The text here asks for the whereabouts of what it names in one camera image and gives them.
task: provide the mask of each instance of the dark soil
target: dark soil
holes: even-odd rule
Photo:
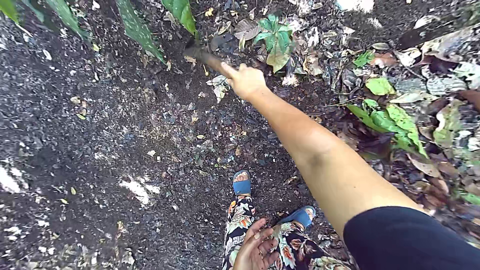
[[[307,19],[322,31],[337,30],[338,23],[356,29],[350,43],[357,49],[398,38],[419,17],[448,2],[378,1],[372,16],[384,25],[381,31],[357,23],[359,16],[339,12],[330,1]],[[28,184],[19,193],[0,193],[1,227],[21,230],[15,240],[0,230],[0,269],[220,268],[230,178],[239,169],[252,173],[258,217],[272,224],[303,205],[317,206],[266,120],[233,91],[217,104],[205,84],[215,73],[210,70],[206,77],[202,65],[192,69],[184,60],[190,35],[180,27],[172,30],[158,3],[135,4],[171,60],[170,71],[155,59],[144,66],[141,48],[123,34],[114,1],[100,2],[96,11],[90,2],[77,7],[87,14],[80,22],[93,31],[98,53],[70,30],[67,38],[46,31],[30,12],[24,27],[34,38],[27,41],[12,22],[0,21],[6,44],[0,49],[1,166]],[[248,8],[238,17],[224,12],[224,18],[235,25],[256,4],[257,10],[264,7],[263,1],[245,3]],[[223,6],[223,1],[192,1],[205,42],[217,30],[215,17]],[[214,16],[204,18],[210,7]],[[288,15],[295,7],[271,1],[269,10]],[[248,50],[228,57],[236,64],[249,62]],[[343,110],[323,108],[339,102],[329,83],[305,77],[298,87],[282,86],[280,76],[264,70],[273,91],[337,129]],[[205,98],[199,98],[201,92]],[[70,101],[75,96],[86,101],[86,120],[76,116],[82,106]],[[198,121],[192,122],[194,113]],[[150,150],[156,152],[153,157],[147,155]],[[13,175],[14,168],[21,176]],[[148,191],[143,205],[122,183],[147,184],[158,192]],[[348,260],[321,213],[311,236],[334,257]]]

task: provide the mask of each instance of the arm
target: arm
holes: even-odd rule
[[[339,235],[352,217],[373,208],[402,206],[421,211],[337,136],[272,93],[260,70],[242,64],[237,71],[223,65],[235,93],[269,121]]]

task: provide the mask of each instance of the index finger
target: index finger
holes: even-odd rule
[[[229,64],[225,63],[225,62],[222,62],[220,64],[223,68],[223,71],[225,71],[225,73],[227,73],[225,77],[229,78],[229,79],[235,79],[237,77],[237,74],[239,73],[236,69],[232,68]]]

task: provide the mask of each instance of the foot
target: foot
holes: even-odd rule
[[[235,177],[233,179],[233,182],[241,182],[241,181],[245,181],[245,180],[249,180],[250,178],[248,177],[248,173],[247,172],[242,172],[242,173],[239,173],[239,175],[237,175],[237,177]],[[250,193],[243,193],[243,194],[235,194],[237,196],[251,196]]]
[[[305,212],[307,213],[310,221],[313,221],[313,219],[315,218],[315,213],[313,212],[313,210],[311,208],[306,208]],[[305,230],[305,226],[303,226],[303,224],[300,223],[300,221],[292,221],[292,222],[300,226],[303,230]]]

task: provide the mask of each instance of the forearm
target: forearm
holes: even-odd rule
[[[256,91],[249,101],[269,121],[340,235],[349,219],[372,208],[419,209],[337,136],[270,90]]]

